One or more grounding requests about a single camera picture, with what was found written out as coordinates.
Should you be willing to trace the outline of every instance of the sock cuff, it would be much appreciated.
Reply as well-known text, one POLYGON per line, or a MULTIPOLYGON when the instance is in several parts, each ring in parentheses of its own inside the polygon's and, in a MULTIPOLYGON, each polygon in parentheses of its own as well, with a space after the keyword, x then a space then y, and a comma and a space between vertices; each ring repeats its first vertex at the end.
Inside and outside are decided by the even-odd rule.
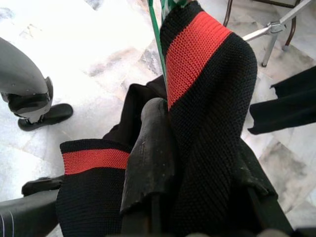
POLYGON ((126 169, 131 148, 105 139, 84 139, 60 145, 65 174, 78 174, 93 168, 126 169))

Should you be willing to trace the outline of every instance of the prosthetic leg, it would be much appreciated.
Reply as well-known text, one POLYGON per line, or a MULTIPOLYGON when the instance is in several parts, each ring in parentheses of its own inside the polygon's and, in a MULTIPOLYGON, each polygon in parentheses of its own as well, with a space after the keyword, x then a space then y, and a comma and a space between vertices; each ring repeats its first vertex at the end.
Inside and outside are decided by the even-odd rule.
POLYGON ((63 176, 40 178, 22 187, 23 198, 0 202, 0 236, 44 237, 58 224, 56 199, 63 176))
POLYGON ((0 38, 0 93, 18 117, 19 127, 31 131, 71 117, 68 104, 51 106, 53 85, 19 49, 0 38))

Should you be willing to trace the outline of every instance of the black cloth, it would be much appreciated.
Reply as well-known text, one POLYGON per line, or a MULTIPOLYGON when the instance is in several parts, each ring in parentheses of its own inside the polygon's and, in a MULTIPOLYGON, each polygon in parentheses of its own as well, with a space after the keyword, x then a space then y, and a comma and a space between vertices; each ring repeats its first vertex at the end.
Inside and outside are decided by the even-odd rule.
POLYGON ((316 67, 272 85, 278 99, 253 104, 252 134, 316 122, 316 67))
POLYGON ((160 40, 170 122, 183 168, 171 231, 177 236, 217 235, 229 218, 237 147, 256 80, 256 58, 248 43, 203 12, 196 1, 171 11, 160 40), (210 52, 206 61, 205 51, 210 52), (200 65, 202 71, 196 73, 200 65))
POLYGON ((146 86, 132 84, 127 91, 119 124, 115 125, 103 139, 133 147, 142 125, 140 115, 144 105, 155 97, 167 99, 165 88, 163 76, 148 82, 146 86))

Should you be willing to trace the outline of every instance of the metal frame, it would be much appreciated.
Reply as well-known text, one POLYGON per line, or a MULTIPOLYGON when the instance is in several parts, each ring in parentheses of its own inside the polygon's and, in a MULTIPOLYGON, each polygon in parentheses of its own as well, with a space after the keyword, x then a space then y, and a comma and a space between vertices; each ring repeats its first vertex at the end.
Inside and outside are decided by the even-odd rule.
MULTIPOLYGON (((269 43, 268 49, 266 51, 266 55, 264 57, 264 60, 262 62, 262 66, 266 67, 267 63, 268 63, 268 60, 269 60, 269 57, 271 55, 273 46, 274 46, 274 44, 275 44, 275 42, 277 40, 277 35, 281 31, 283 31, 285 29, 284 28, 285 27, 285 21, 292 20, 292 26, 291 26, 290 35, 289 35, 285 45, 282 47, 282 49, 284 51, 287 51, 288 50, 288 46, 290 45, 290 43, 291 43, 291 41, 293 39, 294 33, 295 33, 295 29, 296 29, 296 15, 301 10, 303 10, 309 3, 311 3, 313 0, 303 0, 302 2, 301 2, 301 0, 296 0, 294 5, 285 4, 285 3, 272 1, 272 0, 254 0, 254 1, 268 3, 268 4, 273 4, 273 5, 276 5, 276 6, 292 8, 292 10, 289 13, 287 13, 285 16, 283 16, 280 19, 280 21, 278 21, 278 22, 271 22, 271 23, 268 24, 267 27, 265 27, 263 29, 260 29, 260 30, 257 30, 255 32, 250 33, 250 34, 248 34, 248 35, 243 37, 244 40, 249 41, 249 40, 253 40, 255 38, 258 38, 258 37, 260 37, 262 35, 267 35, 267 34, 273 35, 273 37, 272 37, 272 39, 271 39, 271 41, 269 43)), ((233 5, 233 0, 228 0, 225 20, 224 20, 224 23, 223 23, 224 26, 227 26, 227 24, 228 24, 228 21, 229 21, 229 18, 230 18, 230 14, 231 14, 231 11, 232 11, 232 5, 233 5)))

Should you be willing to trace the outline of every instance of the black sock with red stripe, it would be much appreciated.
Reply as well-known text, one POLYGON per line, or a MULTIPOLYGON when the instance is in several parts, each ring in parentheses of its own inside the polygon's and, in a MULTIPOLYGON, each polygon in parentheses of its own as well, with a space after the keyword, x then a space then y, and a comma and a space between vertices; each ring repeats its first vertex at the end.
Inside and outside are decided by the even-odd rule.
POLYGON ((120 123, 103 139, 61 144, 65 179, 56 209, 65 237, 104 237, 120 232, 127 159, 140 131, 141 111, 155 97, 166 97, 163 77, 147 86, 130 86, 120 123))
POLYGON ((168 107, 184 172, 170 224, 177 236, 218 234, 257 63, 250 46, 194 1, 173 9, 160 40, 168 107))

